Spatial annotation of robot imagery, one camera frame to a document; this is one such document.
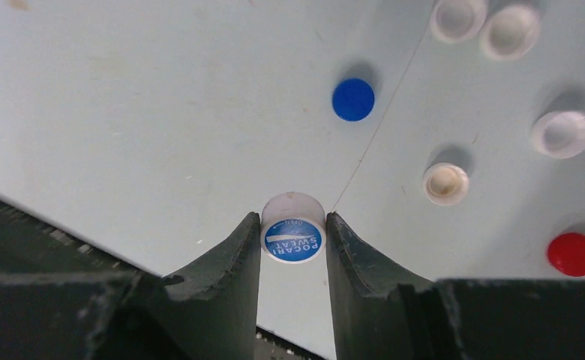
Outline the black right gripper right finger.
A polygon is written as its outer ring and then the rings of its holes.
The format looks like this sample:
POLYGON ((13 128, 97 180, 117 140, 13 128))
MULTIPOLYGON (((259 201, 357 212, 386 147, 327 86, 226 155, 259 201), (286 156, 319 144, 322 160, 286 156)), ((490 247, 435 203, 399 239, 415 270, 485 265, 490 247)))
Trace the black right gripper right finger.
POLYGON ((429 281, 325 226, 338 359, 585 359, 585 280, 429 281))

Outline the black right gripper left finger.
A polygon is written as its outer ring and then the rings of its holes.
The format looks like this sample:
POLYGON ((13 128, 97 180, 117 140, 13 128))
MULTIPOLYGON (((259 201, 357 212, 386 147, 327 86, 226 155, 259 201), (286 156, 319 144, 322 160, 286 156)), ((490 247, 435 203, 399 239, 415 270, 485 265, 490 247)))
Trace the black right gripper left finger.
POLYGON ((252 359, 260 218, 157 276, 34 218, 0 218, 0 359, 252 359))

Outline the white bottle cap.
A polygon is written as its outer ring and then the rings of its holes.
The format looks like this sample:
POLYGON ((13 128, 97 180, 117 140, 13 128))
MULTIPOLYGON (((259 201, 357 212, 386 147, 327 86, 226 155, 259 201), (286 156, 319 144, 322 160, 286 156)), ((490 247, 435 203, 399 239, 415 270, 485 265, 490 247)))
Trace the white bottle cap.
POLYGON ((548 112, 533 124, 529 138, 534 149, 543 155, 573 158, 585 150, 585 112, 548 112))
POLYGON ((488 1, 440 0, 430 15, 432 35, 446 44, 458 44, 474 38, 485 23, 488 1))
POLYGON ((326 246, 326 212, 306 193, 278 194, 262 209, 259 240, 268 256, 279 263, 309 262, 326 246))
POLYGON ((514 61, 528 53, 539 39, 541 16, 528 4, 509 4, 485 22, 479 44, 494 61, 514 61))

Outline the cream bottle cap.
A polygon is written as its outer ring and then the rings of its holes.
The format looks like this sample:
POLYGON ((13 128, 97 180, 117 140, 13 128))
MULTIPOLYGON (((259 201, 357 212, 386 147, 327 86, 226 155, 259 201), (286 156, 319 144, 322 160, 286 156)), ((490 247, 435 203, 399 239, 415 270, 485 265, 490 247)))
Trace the cream bottle cap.
POLYGON ((424 172, 422 187, 425 196, 438 206, 460 203, 470 189, 470 177, 453 163, 435 163, 424 172))

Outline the red bottle cap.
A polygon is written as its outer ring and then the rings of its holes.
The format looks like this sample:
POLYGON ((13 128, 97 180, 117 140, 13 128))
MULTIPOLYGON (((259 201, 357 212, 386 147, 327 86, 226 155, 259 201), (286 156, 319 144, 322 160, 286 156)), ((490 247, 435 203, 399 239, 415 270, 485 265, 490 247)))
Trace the red bottle cap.
POLYGON ((547 246, 547 261, 564 275, 585 276, 585 235, 566 232, 558 235, 547 246))

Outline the blue bottle cap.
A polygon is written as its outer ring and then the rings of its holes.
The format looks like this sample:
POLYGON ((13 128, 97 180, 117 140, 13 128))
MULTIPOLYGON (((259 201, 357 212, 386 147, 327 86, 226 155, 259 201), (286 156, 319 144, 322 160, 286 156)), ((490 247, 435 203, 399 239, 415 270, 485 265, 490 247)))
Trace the blue bottle cap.
POLYGON ((340 81, 331 97, 334 113, 346 122, 359 122, 366 118, 374 104, 375 94, 372 86, 359 78, 340 81))

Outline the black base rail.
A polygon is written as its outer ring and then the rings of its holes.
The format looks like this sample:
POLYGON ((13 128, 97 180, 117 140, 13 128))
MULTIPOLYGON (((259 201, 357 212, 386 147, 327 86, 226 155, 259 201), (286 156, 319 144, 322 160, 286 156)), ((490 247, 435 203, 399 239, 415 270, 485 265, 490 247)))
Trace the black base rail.
POLYGON ((277 334, 256 327, 255 360, 326 360, 277 334))

